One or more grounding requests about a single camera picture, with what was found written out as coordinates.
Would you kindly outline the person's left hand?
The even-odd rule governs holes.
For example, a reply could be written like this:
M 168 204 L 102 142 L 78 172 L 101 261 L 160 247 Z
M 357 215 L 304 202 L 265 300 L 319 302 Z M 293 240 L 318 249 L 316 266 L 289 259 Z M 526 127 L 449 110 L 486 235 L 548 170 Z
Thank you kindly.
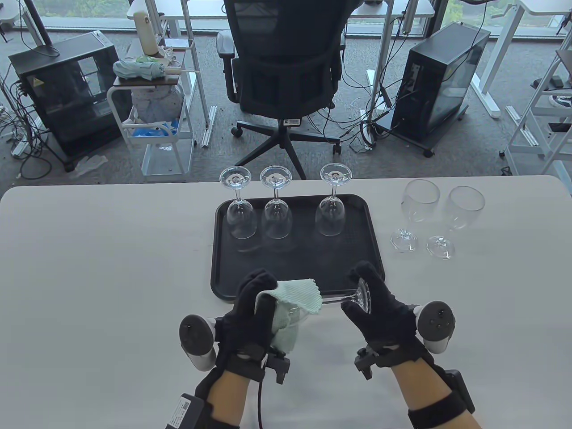
M 276 299 L 267 294 L 278 286 L 276 278 L 258 269 L 244 278 L 233 308 L 215 323 L 218 343 L 216 367 L 255 382 L 265 376 L 262 361 L 273 339 Z

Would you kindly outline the person's right hand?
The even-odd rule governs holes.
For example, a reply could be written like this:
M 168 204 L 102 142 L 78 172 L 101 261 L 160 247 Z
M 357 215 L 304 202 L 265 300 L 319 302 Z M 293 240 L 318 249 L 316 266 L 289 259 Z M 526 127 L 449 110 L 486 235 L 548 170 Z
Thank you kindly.
M 391 368 L 408 361 L 429 359 L 429 352 L 416 336 L 413 310 L 389 291 L 385 277 L 367 261 L 357 263 L 349 277 L 353 281 L 363 280 L 370 292 L 370 312 L 354 302 L 341 303 L 341 310 L 366 341 L 370 362 Z

